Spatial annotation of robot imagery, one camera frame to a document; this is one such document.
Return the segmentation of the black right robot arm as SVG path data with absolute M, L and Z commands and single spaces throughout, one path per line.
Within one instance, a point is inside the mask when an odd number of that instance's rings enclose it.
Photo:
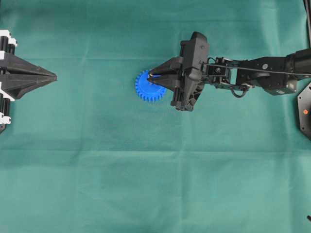
M 210 45 L 202 33 L 193 32 L 180 45 L 179 56 L 151 69 L 147 79 L 171 90 L 171 106 L 179 111 L 192 111 L 207 84 L 229 90 L 237 98 L 256 86 L 276 96 L 294 93 L 298 81 L 311 76 L 310 49 L 253 60 L 217 57 L 210 63 Z

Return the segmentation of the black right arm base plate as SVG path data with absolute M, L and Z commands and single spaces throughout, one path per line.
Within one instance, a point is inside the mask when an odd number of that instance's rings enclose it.
M 297 97 L 299 126 L 301 132 L 311 139 L 311 83 Z

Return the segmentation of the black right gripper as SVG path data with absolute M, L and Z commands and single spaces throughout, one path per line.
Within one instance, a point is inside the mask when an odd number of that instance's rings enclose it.
M 171 106 L 179 111 L 193 111 L 194 105 L 204 89 L 202 81 L 206 71 L 210 45 L 200 32 L 193 32 L 190 40 L 180 43 L 178 57 L 173 57 L 163 64 L 152 68 L 147 80 L 174 91 Z

